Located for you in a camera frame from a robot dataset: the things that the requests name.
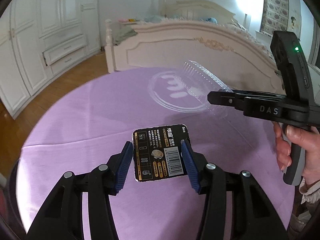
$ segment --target human hand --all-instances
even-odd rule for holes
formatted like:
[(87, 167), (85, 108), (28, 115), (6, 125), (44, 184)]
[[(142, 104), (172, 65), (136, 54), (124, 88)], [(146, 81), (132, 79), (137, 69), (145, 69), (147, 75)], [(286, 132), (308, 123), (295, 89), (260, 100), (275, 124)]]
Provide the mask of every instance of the human hand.
[[(302, 175), (306, 180), (306, 184), (311, 186), (320, 180), (320, 134), (319, 131), (312, 127), (312, 132), (305, 131), (301, 128), (288, 125), (285, 134), (287, 138), (306, 150), (306, 164)], [(275, 122), (273, 130), (276, 134), (276, 151), (277, 163), (283, 171), (291, 165), (291, 147), (290, 144), (283, 140), (282, 129)]]

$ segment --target battery package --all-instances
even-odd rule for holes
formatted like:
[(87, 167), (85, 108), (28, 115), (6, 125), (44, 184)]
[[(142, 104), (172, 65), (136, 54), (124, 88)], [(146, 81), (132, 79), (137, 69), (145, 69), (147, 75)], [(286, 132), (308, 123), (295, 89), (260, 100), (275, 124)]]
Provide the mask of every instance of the battery package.
[(133, 159), (137, 181), (186, 175), (181, 140), (189, 140), (184, 124), (139, 129), (133, 132)]

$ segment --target transparent plastic lid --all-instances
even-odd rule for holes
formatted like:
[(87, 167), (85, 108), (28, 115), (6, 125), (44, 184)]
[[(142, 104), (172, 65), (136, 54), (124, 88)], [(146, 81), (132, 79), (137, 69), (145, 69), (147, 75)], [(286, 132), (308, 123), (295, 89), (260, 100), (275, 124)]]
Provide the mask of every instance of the transparent plastic lid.
[(196, 97), (214, 115), (225, 117), (226, 106), (211, 105), (207, 96), (211, 91), (232, 92), (225, 83), (199, 63), (189, 60), (177, 69), (177, 77), (186, 87), (188, 93)]

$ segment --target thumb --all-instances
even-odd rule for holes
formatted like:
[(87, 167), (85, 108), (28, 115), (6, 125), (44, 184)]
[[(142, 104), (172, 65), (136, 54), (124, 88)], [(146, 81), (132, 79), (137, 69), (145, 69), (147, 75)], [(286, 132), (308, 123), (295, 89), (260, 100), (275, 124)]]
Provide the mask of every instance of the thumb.
[(292, 143), (301, 146), (307, 151), (317, 151), (319, 148), (319, 135), (314, 132), (288, 125), (286, 136)]

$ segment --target tapestry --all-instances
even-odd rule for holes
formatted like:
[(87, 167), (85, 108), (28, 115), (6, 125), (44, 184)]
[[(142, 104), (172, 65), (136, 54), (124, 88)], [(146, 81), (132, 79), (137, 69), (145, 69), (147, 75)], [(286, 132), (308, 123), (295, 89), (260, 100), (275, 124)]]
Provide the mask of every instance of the tapestry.
[(264, 0), (260, 32), (272, 36), (274, 31), (286, 31), (289, 20), (289, 0)]

